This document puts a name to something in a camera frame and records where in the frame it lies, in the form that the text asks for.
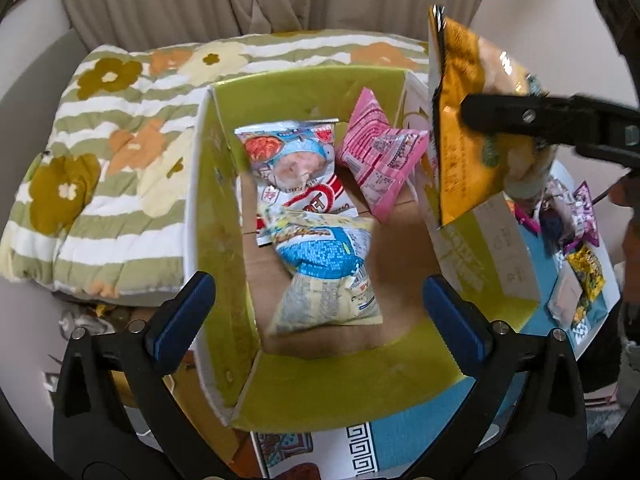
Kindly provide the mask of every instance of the floral striped blanket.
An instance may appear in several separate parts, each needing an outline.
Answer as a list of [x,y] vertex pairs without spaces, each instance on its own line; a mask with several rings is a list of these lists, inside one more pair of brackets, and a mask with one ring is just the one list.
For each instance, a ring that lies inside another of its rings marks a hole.
[[326,64],[396,66],[426,79],[426,50],[399,36],[340,30],[152,52],[96,48],[16,193],[0,273],[78,298],[160,304],[185,282],[185,216],[211,84]]

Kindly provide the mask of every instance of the yellow snack wrapper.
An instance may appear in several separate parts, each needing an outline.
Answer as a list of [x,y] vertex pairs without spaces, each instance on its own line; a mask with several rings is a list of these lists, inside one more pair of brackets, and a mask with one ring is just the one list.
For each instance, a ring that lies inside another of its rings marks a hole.
[[460,23],[430,9],[433,126],[440,168],[440,223],[446,225],[505,191],[525,212],[542,197],[556,147],[527,136],[485,136],[466,126],[468,94],[543,94],[537,78],[508,54]]
[[604,276],[598,257],[587,246],[583,246],[577,253],[569,254],[566,259],[578,276],[587,299],[595,300],[604,287]]

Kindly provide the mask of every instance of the pink wrapper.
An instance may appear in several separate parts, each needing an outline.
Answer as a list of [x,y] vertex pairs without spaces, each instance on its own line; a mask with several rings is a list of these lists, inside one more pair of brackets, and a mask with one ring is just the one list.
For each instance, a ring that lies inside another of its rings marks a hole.
[[372,215],[381,222],[427,150],[429,135],[391,128],[373,92],[362,89],[337,161],[351,170]]

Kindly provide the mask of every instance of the gray armrest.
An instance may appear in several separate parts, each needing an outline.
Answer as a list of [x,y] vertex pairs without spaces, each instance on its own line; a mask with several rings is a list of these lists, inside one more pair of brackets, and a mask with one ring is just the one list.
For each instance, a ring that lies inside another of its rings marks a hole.
[[60,96],[87,53],[76,31],[69,30],[0,99],[0,228],[27,168],[49,139]]

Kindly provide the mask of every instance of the screw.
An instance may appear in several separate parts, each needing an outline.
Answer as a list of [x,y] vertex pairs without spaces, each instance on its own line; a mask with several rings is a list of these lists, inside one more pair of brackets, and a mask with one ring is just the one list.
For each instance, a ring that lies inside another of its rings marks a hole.
[[71,339],[82,339],[84,337],[84,334],[86,334],[86,328],[83,326],[79,326],[78,328],[75,328],[71,333]]
[[129,332],[137,334],[139,332],[142,332],[145,329],[145,326],[146,322],[143,319],[134,319],[131,323],[129,323],[127,329],[129,330]]
[[533,110],[527,110],[522,114],[522,121],[525,124],[531,124],[535,120],[536,120],[536,113]]
[[500,335],[505,335],[509,331],[509,325],[503,321],[496,321],[493,324],[494,332]]
[[560,330],[559,328],[555,328],[553,334],[558,341],[564,341],[566,339],[566,333],[564,330]]

